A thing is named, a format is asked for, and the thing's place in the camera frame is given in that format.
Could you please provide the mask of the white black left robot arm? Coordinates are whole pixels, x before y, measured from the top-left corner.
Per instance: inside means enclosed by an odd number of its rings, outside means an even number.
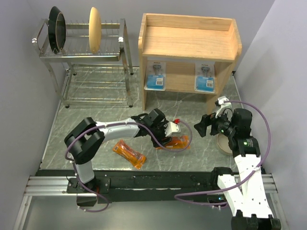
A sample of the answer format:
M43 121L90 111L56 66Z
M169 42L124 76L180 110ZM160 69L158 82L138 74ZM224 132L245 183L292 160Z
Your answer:
M85 118L64 139L80 178L78 187L86 193L97 187L92 158L102 143L153 135L152 142L156 148L169 143L171 135L177 131L178 125L166 120L164 113L157 108L118 122L96 122L91 117Z

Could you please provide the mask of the wooden two-tier shelf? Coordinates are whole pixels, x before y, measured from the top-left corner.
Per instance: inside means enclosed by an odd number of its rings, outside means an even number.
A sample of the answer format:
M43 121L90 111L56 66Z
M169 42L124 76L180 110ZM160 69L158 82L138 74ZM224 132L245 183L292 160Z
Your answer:
M211 113L239 60L242 43L235 19L144 13L138 51L143 109L148 59L166 58L168 92L195 93L195 61L214 62L214 92L205 93Z

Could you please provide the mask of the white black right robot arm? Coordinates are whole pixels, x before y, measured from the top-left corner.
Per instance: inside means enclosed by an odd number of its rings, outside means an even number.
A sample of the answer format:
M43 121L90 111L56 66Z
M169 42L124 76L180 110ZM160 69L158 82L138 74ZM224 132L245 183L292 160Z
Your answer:
M227 115L215 113L203 115L195 124L201 137L210 134L223 134L228 138L242 185L237 185L232 170L215 167L210 179L211 188L223 191L232 211L231 228L233 230L280 230L279 219L275 218L268 204L261 175L261 155L258 141L251 135L252 113L238 108L231 119Z

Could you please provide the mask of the blue razor blister pack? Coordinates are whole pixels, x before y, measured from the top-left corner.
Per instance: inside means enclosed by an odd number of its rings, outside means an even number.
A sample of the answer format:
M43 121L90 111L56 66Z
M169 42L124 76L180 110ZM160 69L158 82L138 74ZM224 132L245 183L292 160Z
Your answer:
M146 67L145 90L165 91L166 90L166 63L149 61Z
M213 64L195 64L194 90L215 93L215 70Z

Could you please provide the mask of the orange razor pack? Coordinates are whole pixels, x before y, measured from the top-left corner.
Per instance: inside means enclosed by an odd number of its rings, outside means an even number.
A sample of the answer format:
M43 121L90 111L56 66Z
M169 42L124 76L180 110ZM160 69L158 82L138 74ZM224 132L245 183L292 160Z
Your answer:
M113 152L120 155L121 157L125 158L129 161L133 167L140 170L144 163L146 162L146 157L132 149L129 145L127 145L124 140L120 140L117 144L113 147Z
M183 136L175 136L172 137L172 141L169 142L165 148L160 148L158 147L159 142L156 138L151 137L151 140L153 142L153 146L157 149L157 150L166 150L169 152L180 152L183 151L185 149L189 149L189 138L187 135L183 135Z

